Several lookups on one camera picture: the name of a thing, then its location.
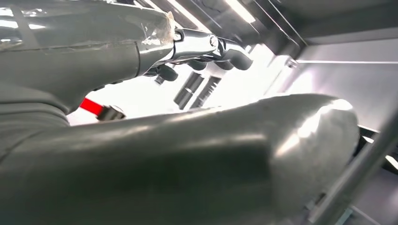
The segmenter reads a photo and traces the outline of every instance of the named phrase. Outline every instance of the metal bar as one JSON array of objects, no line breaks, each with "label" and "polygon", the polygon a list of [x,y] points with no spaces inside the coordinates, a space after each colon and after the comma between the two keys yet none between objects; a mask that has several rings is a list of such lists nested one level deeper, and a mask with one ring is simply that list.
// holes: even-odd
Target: metal bar
[{"label": "metal bar", "polygon": [[354,210],[356,213],[360,214],[361,216],[363,216],[367,221],[371,222],[374,225],[381,225],[380,223],[378,223],[377,221],[375,221],[374,219],[372,219],[370,216],[366,215],[364,212],[362,212],[361,210],[359,210],[357,207],[355,206],[351,206],[351,209]]},{"label": "metal bar", "polygon": [[260,7],[260,9],[272,20],[272,22],[274,22],[274,24],[279,28],[279,30],[282,31],[282,33],[283,33],[290,41],[292,41],[295,45],[297,45],[297,47],[298,47],[299,49],[301,49],[300,45],[299,45],[295,40],[293,40],[293,38],[290,37],[290,35],[288,35],[288,34],[282,29],[282,27],[278,24],[278,22],[276,22],[276,20],[273,19],[272,16],[271,16],[271,15],[270,15],[270,14],[269,14],[257,1],[253,1],[253,2],[256,3],[256,5],[257,5],[258,7]]},{"label": "metal bar", "polygon": [[368,178],[381,167],[385,156],[398,143],[398,110],[381,129],[373,144],[367,144],[327,193],[324,201],[311,212],[308,225],[334,225],[348,208]]},{"label": "metal bar", "polygon": [[297,63],[324,64],[398,64],[397,61],[337,61],[337,60],[296,60]]},{"label": "metal bar", "polygon": [[294,29],[294,27],[292,26],[292,24],[289,23],[289,21],[286,19],[286,17],[284,17],[284,15],[281,13],[281,11],[279,11],[279,9],[271,2],[271,0],[268,0],[268,2],[272,5],[272,7],[274,7],[274,9],[279,13],[279,15],[281,15],[281,17],[283,18],[283,20],[285,20],[285,22],[290,26],[290,28],[294,31],[294,33],[296,33],[296,35],[300,38],[300,40],[301,40],[306,46],[308,46],[308,43],[301,37],[301,35],[297,32],[297,30]]}]

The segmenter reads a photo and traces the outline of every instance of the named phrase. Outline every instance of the metal rail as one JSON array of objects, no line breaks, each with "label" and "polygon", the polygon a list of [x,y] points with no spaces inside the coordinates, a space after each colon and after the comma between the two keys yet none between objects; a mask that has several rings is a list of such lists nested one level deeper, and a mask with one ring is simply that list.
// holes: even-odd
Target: metal rail
[{"label": "metal rail", "polygon": [[286,33],[286,31],[284,31],[284,29],[278,24],[278,22],[257,2],[257,1],[253,1],[254,3],[256,3],[256,5],[258,7],[260,7],[260,9],[272,20],[272,22],[274,22],[274,24],[279,28],[279,30],[290,40],[292,41],[295,45],[297,45],[297,47],[299,49],[301,49],[300,45],[297,43],[297,41],[295,41],[292,37],[290,37],[290,35],[288,33]]},{"label": "metal rail", "polygon": [[279,9],[271,2],[271,0],[268,0],[268,2],[272,5],[272,7],[279,13],[279,15],[283,18],[283,20],[285,20],[285,22],[290,26],[290,28],[294,31],[294,33],[296,33],[296,35],[298,36],[298,38],[300,38],[300,40],[306,45],[308,46],[308,43],[302,38],[302,36],[297,32],[296,29],[294,29],[293,25],[290,24],[290,22],[286,19],[286,17],[284,17],[284,15],[281,13],[281,11],[279,11]]},{"label": "metal rail", "polygon": [[393,152],[398,143],[398,109],[387,120],[373,144],[367,144],[310,214],[307,225],[334,225],[349,207],[356,193]]}]

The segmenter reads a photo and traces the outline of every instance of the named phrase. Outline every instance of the ceiling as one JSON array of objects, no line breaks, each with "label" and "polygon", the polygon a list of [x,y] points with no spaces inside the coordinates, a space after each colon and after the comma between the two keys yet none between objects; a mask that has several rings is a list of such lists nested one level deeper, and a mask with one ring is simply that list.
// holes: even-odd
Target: ceiling
[{"label": "ceiling", "polygon": [[[294,55],[292,52],[298,53],[306,44],[367,40],[381,34],[376,31],[374,35],[367,34],[369,37],[342,36],[346,33],[398,28],[396,0],[238,0],[255,17],[252,23],[242,19],[227,0],[149,1],[163,11],[171,11],[184,28],[200,29],[200,26],[172,2],[181,5],[215,35],[232,39],[243,47],[265,43],[275,54],[288,49],[283,53]],[[118,2],[134,4],[133,0]],[[136,2],[152,8],[148,0]]]},{"label": "ceiling", "polygon": [[341,13],[374,7],[393,0],[273,0],[289,11],[309,19],[321,19]]}]

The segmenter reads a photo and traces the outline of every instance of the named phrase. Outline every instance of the bolt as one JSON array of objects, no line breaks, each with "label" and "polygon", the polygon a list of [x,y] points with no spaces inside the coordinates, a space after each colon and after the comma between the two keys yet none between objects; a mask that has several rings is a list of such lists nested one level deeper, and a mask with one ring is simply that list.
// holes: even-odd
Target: bolt
[{"label": "bolt", "polygon": [[212,35],[210,37],[210,45],[213,47],[217,47],[218,46],[218,38],[214,35]]},{"label": "bolt", "polygon": [[297,62],[295,60],[290,60],[286,63],[287,67],[289,68],[296,68],[297,67]]}]

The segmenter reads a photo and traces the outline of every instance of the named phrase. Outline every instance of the red strip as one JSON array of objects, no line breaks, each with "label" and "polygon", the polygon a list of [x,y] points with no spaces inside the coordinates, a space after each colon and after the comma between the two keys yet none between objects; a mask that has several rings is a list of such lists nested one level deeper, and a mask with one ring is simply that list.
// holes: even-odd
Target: red strip
[{"label": "red strip", "polygon": [[82,109],[85,109],[95,115],[99,115],[102,111],[102,105],[95,103],[89,99],[84,99],[82,104],[80,105]]}]

